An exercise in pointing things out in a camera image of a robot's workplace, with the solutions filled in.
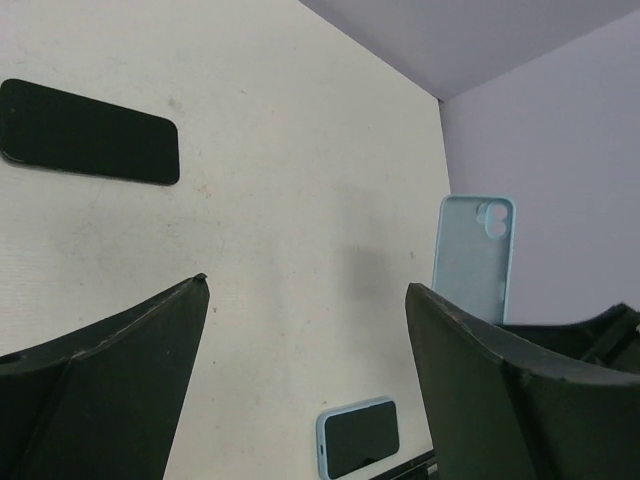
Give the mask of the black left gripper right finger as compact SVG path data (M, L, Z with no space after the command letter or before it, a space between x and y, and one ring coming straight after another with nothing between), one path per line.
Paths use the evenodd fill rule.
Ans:
M411 284L405 309L443 479L635 479L639 373L575 360Z

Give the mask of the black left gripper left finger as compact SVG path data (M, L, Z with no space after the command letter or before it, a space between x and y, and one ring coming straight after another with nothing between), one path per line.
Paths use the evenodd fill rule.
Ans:
M2 356L2 478L163 478L208 304L198 274Z

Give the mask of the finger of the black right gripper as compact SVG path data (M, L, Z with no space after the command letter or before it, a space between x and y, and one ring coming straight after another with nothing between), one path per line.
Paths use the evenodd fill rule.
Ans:
M621 303L568 325L500 328L566 357L626 373L639 373L639 312Z

